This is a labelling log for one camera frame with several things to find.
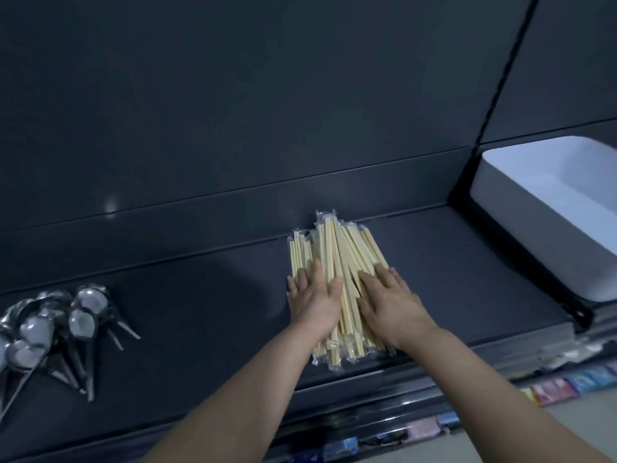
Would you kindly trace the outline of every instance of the plastic-wrapped chopsticks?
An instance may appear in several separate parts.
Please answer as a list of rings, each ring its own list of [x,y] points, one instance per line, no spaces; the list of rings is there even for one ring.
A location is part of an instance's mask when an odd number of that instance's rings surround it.
[[[370,230],[339,221],[335,212],[317,212],[315,229],[294,230],[288,242],[294,276],[299,268],[310,270],[313,258],[319,257],[327,282],[336,276],[344,281],[341,319],[328,339],[313,351],[313,364],[325,362],[331,370],[340,370],[343,360],[353,364],[367,355],[385,351],[385,345],[362,318],[356,301],[366,296],[358,272],[374,274],[377,263],[388,267]]]

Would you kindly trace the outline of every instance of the floor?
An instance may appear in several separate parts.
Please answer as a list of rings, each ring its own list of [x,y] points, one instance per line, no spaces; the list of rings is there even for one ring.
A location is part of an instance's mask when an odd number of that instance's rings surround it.
[[[546,410],[580,437],[617,462],[617,388],[596,391]],[[464,432],[391,451],[363,463],[481,463]]]

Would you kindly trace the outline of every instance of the finger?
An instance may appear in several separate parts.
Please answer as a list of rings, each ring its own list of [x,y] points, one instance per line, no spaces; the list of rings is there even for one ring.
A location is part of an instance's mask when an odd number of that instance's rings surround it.
[[[298,268],[297,278],[298,278],[298,290],[299,291],[303,291],[307,287],[309,287],[309,278],[304,268]]]
[[[396,270],[394,268],[390,268],[389,271],[392,273],[392,276],[394,276],[394,279],[396,280],[398,285],[402,287],[403,289],[405,289],[405,291],[411,294],[412,290],[409,288],[409,286],[407,286],[407,283],[405,282],[405,280],[400,277],[400,275],[396,272]]]
[[[287,287],[289,289],[289,294],[291,295],[291,297],[295,297],[298,293],[298,286],[296,284],[296,280],[293,279],[291,276],[287,277]]]
[[[373,302],[375,302],[375,299],[384,290],[383,284],[381,284],[381,281],[378,280],[375,276],[371,276],[364,271],[359,271],[358,276],[366,286],[366,292],[368,293],[368,296]]]
[[[398,287],[398,283],[394,276],[392,276],[392,273],[386,270],[382,264],[377,263],[375,265],[375,274],[385,287]]]
[[[343,295],[343,278],[337,276],[328,283],[328,295],[335,299],[341,299]]]
[[[358,299],[356,300],[358,302],[358,307],[360,308],[360,311],[362,312],[362,316],[366,320],[366,323],[368,323],[368,326],[374,330],[374,325],[375,325],[375,321],[377,317],[377,315],[375,314],[375,309],[373,308],[372,304],[368,301],[368,299],[365,299],[363,297],[358,297]]]
[[[321,266],[321,260],[319,258],[313,259],[313,267],[310,273],[311,284],[326,284],[326,277],[323,274],[323,267]]]

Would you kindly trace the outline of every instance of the dark gray wall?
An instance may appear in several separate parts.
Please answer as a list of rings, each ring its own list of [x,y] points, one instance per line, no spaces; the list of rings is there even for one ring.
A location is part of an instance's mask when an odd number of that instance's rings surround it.
[[[527,3],[1,0],[0,228],[469,146]]]
[[[617,0],[540,0],[483,141],[617,118]]]
[[[529,2],[0,0],[0,290],[443,203]]]

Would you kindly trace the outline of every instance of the forearm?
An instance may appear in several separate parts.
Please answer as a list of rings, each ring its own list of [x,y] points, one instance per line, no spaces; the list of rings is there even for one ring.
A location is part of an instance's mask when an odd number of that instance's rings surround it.
[[[177,425],[145,461],[261,461],[317,341],[305,329],[286,328]]]
[[[485,462],[609,461],[445,330],[408,353],[452,403]]]

